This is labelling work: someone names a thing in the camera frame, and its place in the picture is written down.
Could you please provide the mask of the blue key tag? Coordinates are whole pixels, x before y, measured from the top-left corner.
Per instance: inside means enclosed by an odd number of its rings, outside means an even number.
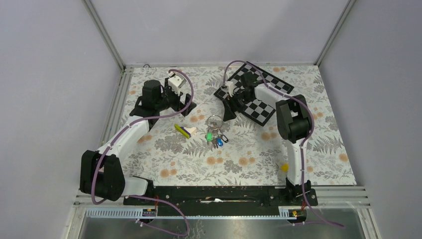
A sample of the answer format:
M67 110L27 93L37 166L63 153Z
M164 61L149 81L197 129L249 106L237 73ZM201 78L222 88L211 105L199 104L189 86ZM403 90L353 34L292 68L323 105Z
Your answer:
M222 147L223 146L223 141L222 141L222 139L220 137L217 137L215 139L215 143L216 143L217 147Z

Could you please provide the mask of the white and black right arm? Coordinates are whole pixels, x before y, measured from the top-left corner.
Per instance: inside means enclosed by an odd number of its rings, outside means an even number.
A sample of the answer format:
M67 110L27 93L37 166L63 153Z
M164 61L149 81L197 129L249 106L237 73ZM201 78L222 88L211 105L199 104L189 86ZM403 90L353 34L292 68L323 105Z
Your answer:
M221 86L224 93L223 120L236 117L246 104L260 100L275 110L277 129L286 145L289 169L287 172L285 197L288 203L298 205L311 190L311 183L305 174L308 139L315 123L303 95L290 96L272 87L266 79L257 81L250 72L240 76L240 87L231 81Z

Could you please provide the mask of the black key tag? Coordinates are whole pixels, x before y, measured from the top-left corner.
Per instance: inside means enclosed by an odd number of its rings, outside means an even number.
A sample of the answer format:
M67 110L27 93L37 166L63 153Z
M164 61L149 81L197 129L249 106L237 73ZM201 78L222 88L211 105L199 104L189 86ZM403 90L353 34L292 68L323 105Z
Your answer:
M219 138L222 142L224 143L228 143L228 138L224 135L224 134L220 134Z

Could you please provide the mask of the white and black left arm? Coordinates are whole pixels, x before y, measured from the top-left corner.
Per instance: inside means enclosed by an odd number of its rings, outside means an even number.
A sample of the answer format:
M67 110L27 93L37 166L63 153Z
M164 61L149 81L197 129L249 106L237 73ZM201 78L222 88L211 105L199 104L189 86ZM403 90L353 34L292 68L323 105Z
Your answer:
M82 155L80 186L82 193L104 200L116 201L121 196L135 195L144 205L154 200L153 189L146 179L125 176L122 161L133 150L137 141L145 136L163 118L161 112L173 109L174 115L186 116L196 107L193 94L185 94L181 87L188 80L174 74L161 84L158 80L147 80L142 87L135 107L123 127L96 151L87 150Z

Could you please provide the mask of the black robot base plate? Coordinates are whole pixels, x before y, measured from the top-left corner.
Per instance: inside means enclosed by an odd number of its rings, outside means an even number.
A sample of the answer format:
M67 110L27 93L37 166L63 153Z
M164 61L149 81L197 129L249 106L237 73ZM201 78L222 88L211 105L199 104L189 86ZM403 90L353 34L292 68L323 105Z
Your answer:
M300 209L305 200L317 206L314 189L287 186L153 186L146 196L153 201L129 197L126 206L151 206L158 215L179 216L279 216L279 207Z

